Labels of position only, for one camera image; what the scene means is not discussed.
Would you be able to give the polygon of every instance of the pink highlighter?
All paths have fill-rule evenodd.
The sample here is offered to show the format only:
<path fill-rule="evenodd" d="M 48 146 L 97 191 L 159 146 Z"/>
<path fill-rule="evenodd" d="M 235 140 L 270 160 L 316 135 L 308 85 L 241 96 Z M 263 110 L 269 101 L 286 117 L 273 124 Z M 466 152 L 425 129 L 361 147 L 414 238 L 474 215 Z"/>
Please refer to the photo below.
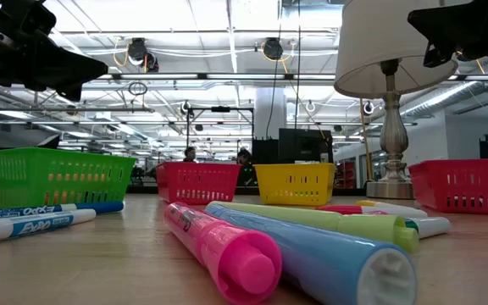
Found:
<path fill-rule="evenodd" d="M 266 234 L 172 203 L 165 224 L 208 268 L 221 294 L 233 304 L 257 304 L 272 294 L 281 274 L 281 254 Z"/>

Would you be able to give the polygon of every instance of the marker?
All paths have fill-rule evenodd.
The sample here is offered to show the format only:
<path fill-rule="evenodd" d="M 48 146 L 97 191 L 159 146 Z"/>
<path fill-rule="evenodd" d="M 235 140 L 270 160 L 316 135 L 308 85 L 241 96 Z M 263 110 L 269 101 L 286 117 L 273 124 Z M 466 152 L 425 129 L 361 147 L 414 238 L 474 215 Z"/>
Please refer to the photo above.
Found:
<path fill-rule="evenodd" d="M 359 200 L 359 201 L 355 202 L 355 204 L 357 204 L 358 206 L 361 206 L 361 207 L 410 208 L 410 207 L 404 207 L 404 206 L 392 204 L 392 203 L 375 202 L 372 200 Z"/>
<path fill-rule="evenodd" d="M 305 208 L 283 208 L 233 202 L 211 202 L 220 206 L 270 217 L 295 224 L 340 232 L 374 241 L 391 242 L 414 253 L 419 247 L 419 236 L 413 228 L 407 228 L 404 218 L 395 215 L 344 215 Z"/>
<path fill-rule="evenodd" d="M 396 245 L 208 205 L 206 212 L 271 236 L 285 280 L 323 304 L 415 304 L 417 278 Z"/>
<path fill-rule="evenodd" d="M 443 217 L 411 218 L 406 219 L 406 226 L 414 228 L 419 233 L 419 238 L 427 238 L 447 233 L 451 230 L 449 219 Z"/>
<path fill-rule="evenodd" d="M 95 210 L 82 209 L 0 219 L 0 241 L 83 223 L 95 216 Z"/>
<path fill-rule="evenodd" d="M 55 206 L 31 207 L 31 208 L 1 208 L 0 219 L 9 217 L 47 214 L 63 211 L 75 211 L 77 209 L 92 208 L 97 214 L 119 212 L 124 209 L 123 202 L 95 202 L 61 204 Z"/>
<path fill-rule="evenodd" d="M 281 255 L 266 234 L 237 228 L 180 203 L 170 204 L 164 217 L 231 304 L 257 304 L 275 290 Z"/>
<path fill-rule="evenodd" d="M 382 208 L 382 207 L 360 207 L 360 206 L 323 206 L 316 208 L 321 211 L 337 212 L 342 215 L 351 214 L 370 214 L 373 212 L 385 212 L 389 215 L 398 215 L 402 217 L 424 218 L 429 216 L 425 211 L 416 208 Z"/>

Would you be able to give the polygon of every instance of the yellow basket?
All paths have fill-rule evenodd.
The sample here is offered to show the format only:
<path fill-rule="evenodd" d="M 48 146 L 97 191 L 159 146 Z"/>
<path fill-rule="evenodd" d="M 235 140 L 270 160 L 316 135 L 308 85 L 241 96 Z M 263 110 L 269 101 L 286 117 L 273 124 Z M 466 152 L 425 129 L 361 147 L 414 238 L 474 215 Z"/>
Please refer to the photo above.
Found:
<path fill-rule="evenodd" d="M 333 164 L 253 165 L 265 204 L 325 205 L 332 198 Z"/>

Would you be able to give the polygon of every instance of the table lamp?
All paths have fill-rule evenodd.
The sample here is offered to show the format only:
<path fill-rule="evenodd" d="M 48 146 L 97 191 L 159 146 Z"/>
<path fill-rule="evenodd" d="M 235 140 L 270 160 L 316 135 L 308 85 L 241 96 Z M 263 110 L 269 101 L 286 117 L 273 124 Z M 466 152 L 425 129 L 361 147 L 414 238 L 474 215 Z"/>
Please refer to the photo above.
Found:
<path fill-rule="evenodd" d="M 413 199 L 402 161 L 408 133 L 399 112 L 400 97 L 447 80 L 458 63 L 452 59 L 424 67 L 428 41 L 408 23 L 408 15 L 439 6 L 439 0 L 349 0 L 344 7 L 335 89 L 349 97 L 385 101 L 380 145 L 387 153 L 386 174 L 367 184 L 368 197 Z"/>

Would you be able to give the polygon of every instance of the red basket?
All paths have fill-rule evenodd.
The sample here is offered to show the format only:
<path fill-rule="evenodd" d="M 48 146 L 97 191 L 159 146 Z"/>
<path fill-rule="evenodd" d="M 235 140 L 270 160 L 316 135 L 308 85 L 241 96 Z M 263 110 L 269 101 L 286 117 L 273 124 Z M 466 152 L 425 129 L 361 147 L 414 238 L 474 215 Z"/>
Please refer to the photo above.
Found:
<path fill-rule="evenodd" d="M 230 202 L 241 169 L 237 164 L 165 162 L 157 168 L 158 193 L 168 202 Z"/>
<path fill-rule="evenodd" d="M 488 159 L 425 161 L 409 170 L 419 203 L 444 213 L 488 214 Z"/>

